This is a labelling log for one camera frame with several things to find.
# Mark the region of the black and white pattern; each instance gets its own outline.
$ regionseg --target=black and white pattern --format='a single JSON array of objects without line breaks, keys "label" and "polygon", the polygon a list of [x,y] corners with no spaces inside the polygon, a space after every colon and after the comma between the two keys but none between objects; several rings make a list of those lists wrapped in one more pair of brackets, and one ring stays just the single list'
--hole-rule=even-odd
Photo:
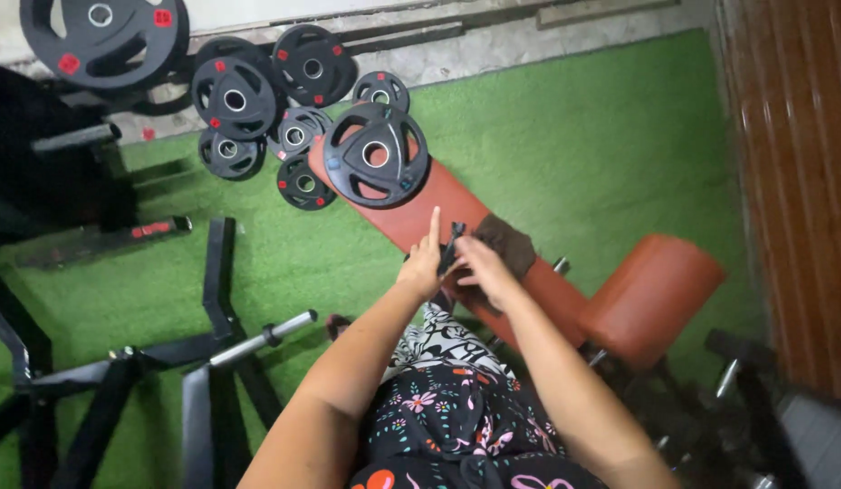
[{"label": "black and white pattern", "polygon": [[423,326],[405,328],[381,383],[407,369],[441,364],[475,368],[514,379],[510,367],[500,362],[483,341],[438,305],[426,303],[423,318]]}]

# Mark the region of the brown wooden panel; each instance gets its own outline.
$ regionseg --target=brown wooden panel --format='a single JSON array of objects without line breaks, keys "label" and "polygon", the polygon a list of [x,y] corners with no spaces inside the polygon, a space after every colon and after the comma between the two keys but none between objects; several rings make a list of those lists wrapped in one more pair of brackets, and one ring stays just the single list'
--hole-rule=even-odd
[{"label": "brown wooden panel", "polygon": [[719,1],[781,368],[841,397],[841,0]]}]

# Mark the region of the person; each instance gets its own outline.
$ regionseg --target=person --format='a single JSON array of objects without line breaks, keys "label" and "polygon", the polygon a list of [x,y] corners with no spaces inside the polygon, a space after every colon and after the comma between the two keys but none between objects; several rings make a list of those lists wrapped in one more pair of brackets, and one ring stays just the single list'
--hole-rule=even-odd
[{"label": "person", "polygon": [[[439,214],[396,282],[315,362],[240,489],[679,487],[650,439],[500,257],[456,241],[460,286],[507,315],[537,390],[450,315]],[[419,307],[424,325],[408,326]]]}]

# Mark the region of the weight bench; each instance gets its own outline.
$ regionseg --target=weight bench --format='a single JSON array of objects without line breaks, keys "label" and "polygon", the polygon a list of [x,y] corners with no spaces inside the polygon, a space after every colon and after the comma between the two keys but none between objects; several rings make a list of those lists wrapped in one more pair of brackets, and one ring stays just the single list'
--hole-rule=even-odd
[{"label": "weight bench", "polygon": [[[343,140],[359,128],[348,128]],[[414,139],[407,140],[409,155],[413,157],[418,146]],[[324,167],[325,141],[321,139],[311,150],[309,166],[338,193]],[[384,150],[376,150],[370,160],[380,165],[386,158]],[[442,229],[446,230],[451,222],[477,229],[491,213],[444,165],[432,157],[431,160],[426,184],[402,206],[370,209],[348,200],[403,252],[428,233],[435,206],[441,208]],[[375,198],[375,191],[369,191],[367,197]],[[442,244],[448,238],[449,234],[443,232]],[[641,240],[592,298],[584,296],[541,257],[536,257],[521,283],[572,345],[580,347],[589,339],[632,368],[646,369],[662,358],[724,279],[725,272],[716,261],[694,244],[652,235]],[[499,338],[518,348],[507,317],[495,314],[452,284],[446,287]]]}]

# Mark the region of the brown towel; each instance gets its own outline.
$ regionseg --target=brown towel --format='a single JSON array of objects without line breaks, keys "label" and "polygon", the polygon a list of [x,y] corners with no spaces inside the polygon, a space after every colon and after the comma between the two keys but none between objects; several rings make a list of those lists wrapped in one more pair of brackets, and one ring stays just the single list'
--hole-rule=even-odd
[{"label": "brown towel", "polygon": [[[496,251],[517,281],[521,281],[535,263],[535,248],[532,246],[532,239],[522,232],[515,230],[494,214],[484,217],[478,229],[471,235],[489,246],[491,250]],[[459,279],[470,274],[471,272],[468,270],[460,270],[453,273],[454,279]],[[496,315],[501,315],[502,313],[490,304],[489,299],[480,290],[480,287],[463,289],[459,291],[458,298],[464,304],[480,302],[490,312]]]}]

